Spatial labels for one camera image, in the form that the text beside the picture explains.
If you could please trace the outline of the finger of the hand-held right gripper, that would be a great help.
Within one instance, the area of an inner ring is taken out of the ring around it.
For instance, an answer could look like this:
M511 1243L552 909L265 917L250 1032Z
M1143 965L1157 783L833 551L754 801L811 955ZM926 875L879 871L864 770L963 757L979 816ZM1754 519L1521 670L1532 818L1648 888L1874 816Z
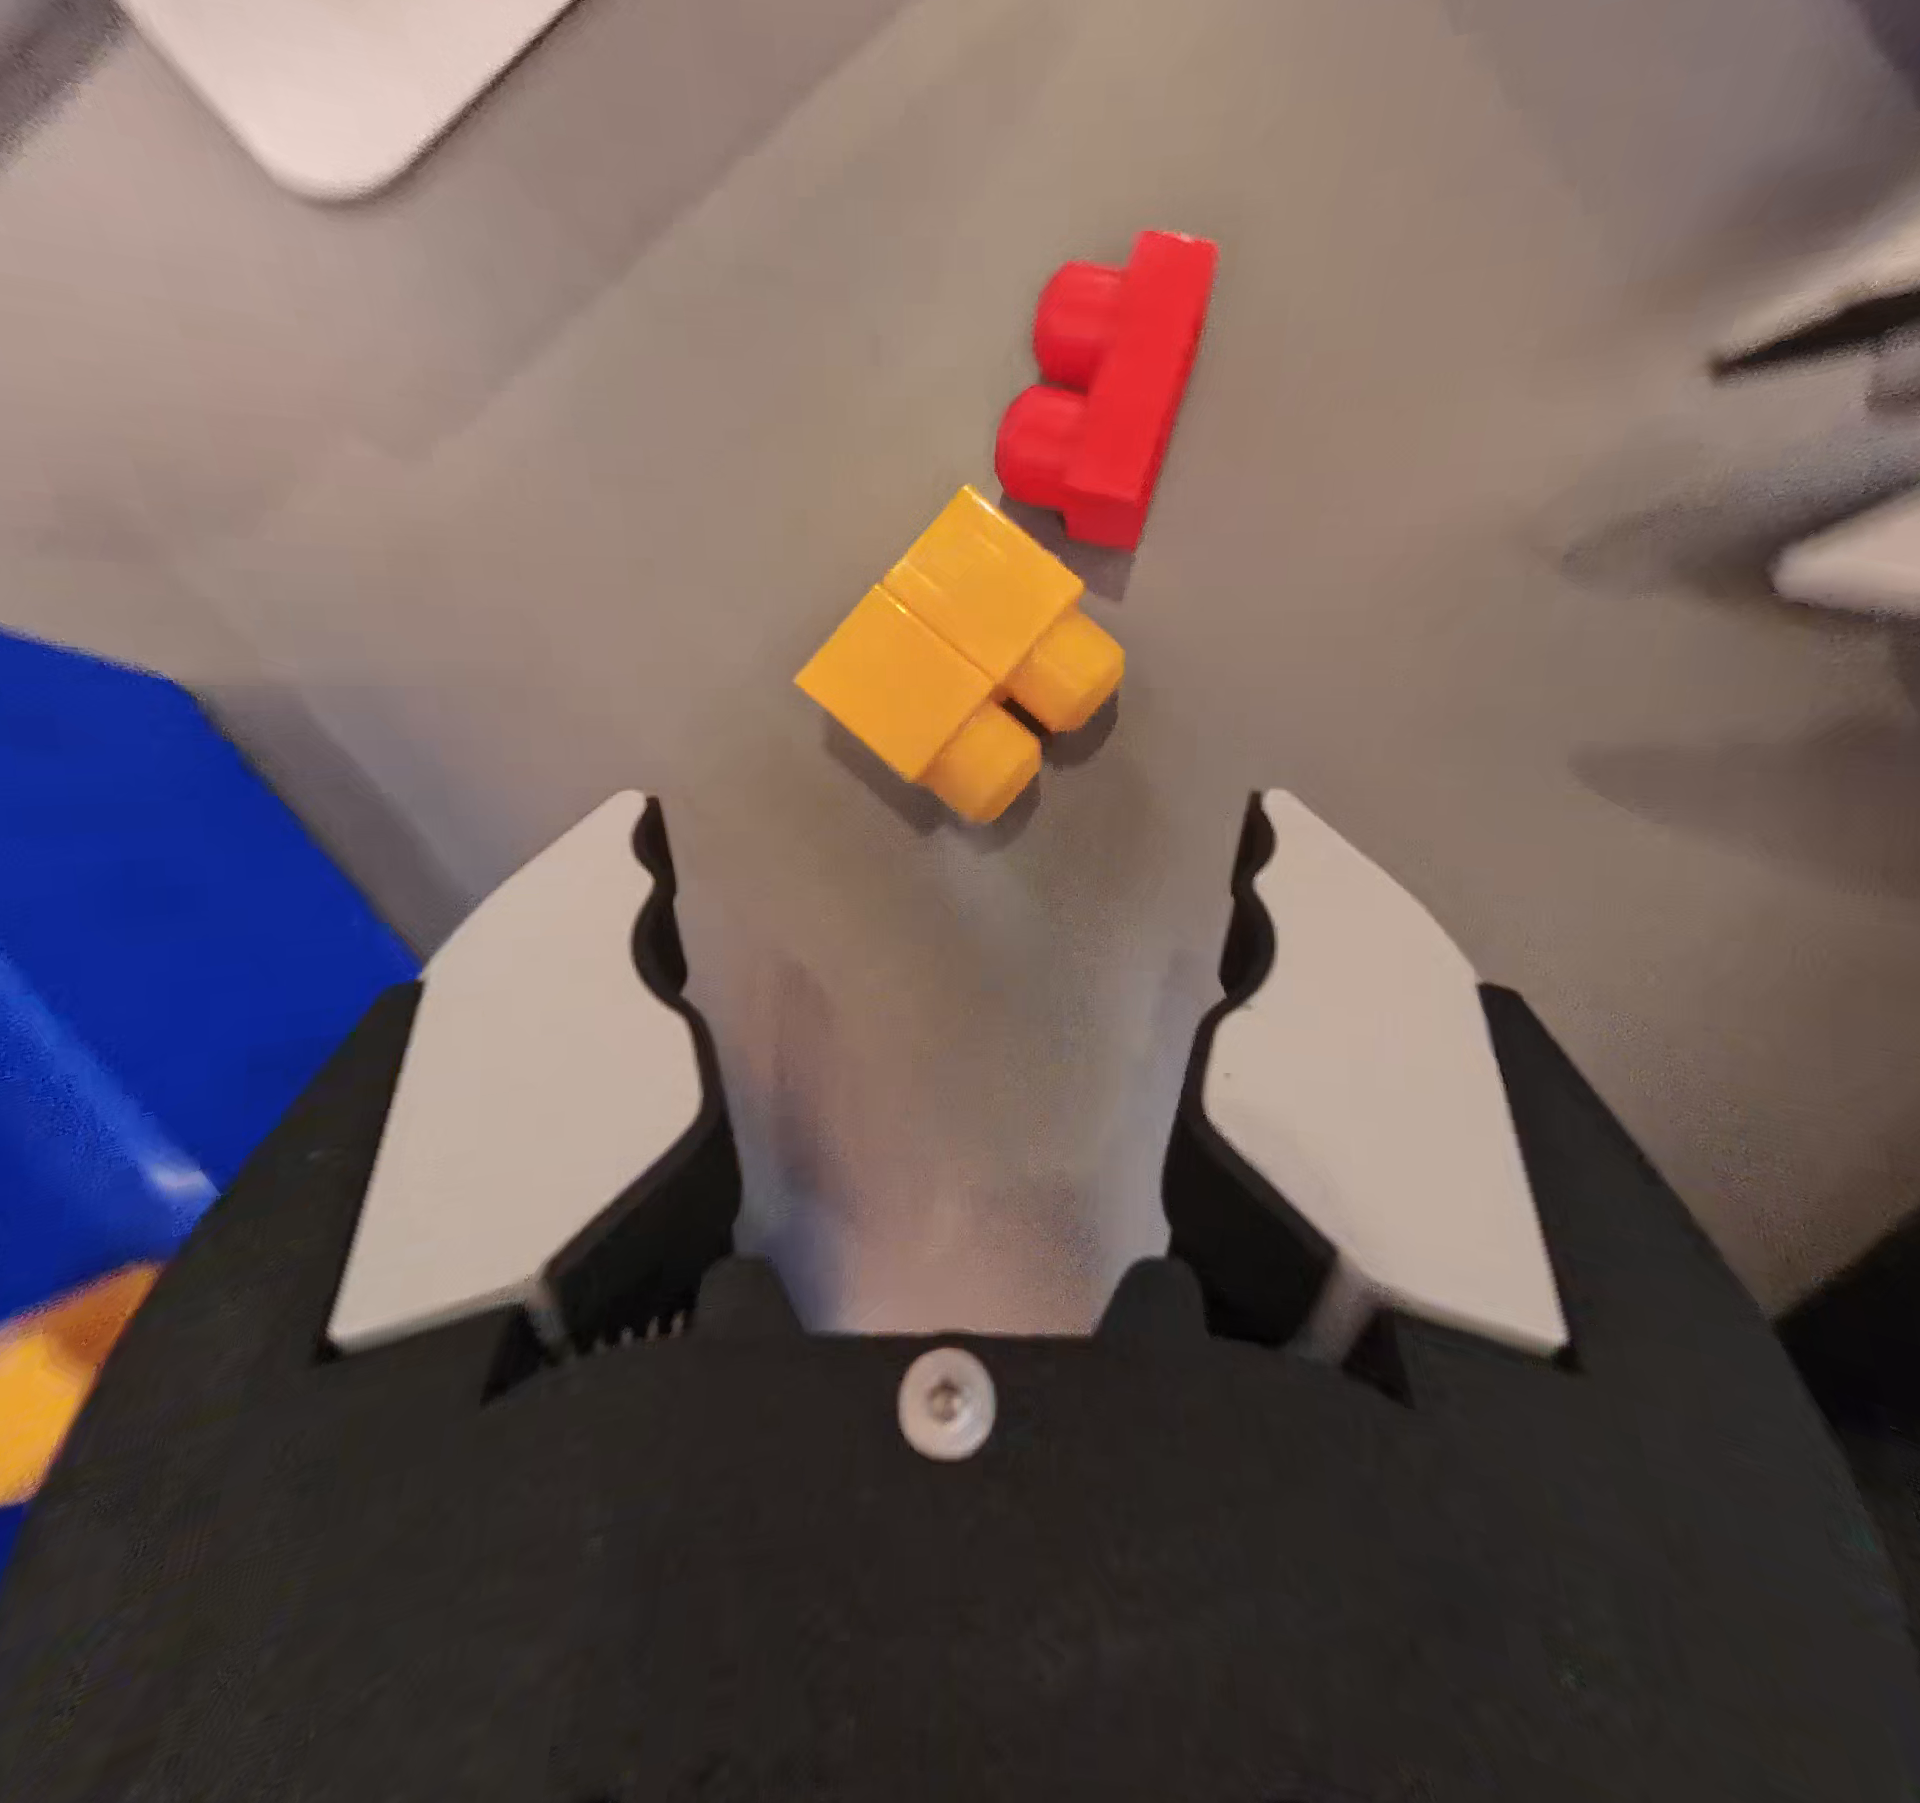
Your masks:
M1790 545L1768 580L1776 595L1799 604L1919 622L1919 490Z
M1786 296L1751 310L1709 353L1717 382L1877 352L1893 400L1917 394L1919 222L1881 221Z

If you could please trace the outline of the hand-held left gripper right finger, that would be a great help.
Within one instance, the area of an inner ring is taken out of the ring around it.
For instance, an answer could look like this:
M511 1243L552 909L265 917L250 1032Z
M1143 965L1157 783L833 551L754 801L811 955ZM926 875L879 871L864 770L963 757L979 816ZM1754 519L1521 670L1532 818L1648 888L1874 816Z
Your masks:
M1474 965L1279 787L1243 809L1161 1209L1218 1343L1328 1368L1385 1326L1571 1350Z

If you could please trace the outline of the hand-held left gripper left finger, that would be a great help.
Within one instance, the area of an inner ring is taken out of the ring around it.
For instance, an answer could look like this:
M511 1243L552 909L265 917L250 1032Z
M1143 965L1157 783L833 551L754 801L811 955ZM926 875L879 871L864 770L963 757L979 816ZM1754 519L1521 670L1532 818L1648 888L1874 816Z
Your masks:
M428 959L336 1353L492 1311L589 1353L695 1311L733 1253L743 1168L676 893L663 809L624 790Z

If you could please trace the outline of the blue plastic bin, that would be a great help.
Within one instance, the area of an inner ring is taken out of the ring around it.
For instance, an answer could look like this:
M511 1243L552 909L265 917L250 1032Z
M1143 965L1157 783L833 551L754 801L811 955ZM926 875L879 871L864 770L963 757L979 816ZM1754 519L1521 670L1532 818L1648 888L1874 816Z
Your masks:
M4 1321L171 1261L419 975L186 687L4 631Z

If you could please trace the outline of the red two-stud toy block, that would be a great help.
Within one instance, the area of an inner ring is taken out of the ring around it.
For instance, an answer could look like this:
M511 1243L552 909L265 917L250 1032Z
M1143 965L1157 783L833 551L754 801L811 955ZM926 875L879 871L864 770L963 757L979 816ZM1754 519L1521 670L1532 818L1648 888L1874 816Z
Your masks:
M995 431L1005 494L1071 542L1134 552L1208 324L1220 252L1141 231L1121 265L1071 259L1031 324L1038 382Z

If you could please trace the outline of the grey desk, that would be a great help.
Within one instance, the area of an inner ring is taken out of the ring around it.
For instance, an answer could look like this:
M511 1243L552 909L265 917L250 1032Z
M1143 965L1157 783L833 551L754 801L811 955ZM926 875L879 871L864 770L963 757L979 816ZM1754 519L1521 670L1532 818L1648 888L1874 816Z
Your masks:
M748 1243L1078 1329L1161 1240L1246 796L1524 992L1760 1300L1917 1199L1917 643L1766 595L1871 370L1706 353L1917 171L1893 0L584 0L412 176L126 33L4 150L4 623L197 690L421 949L661 797ZM795 674L1064 259L1220 280L1117 719L994 832Z

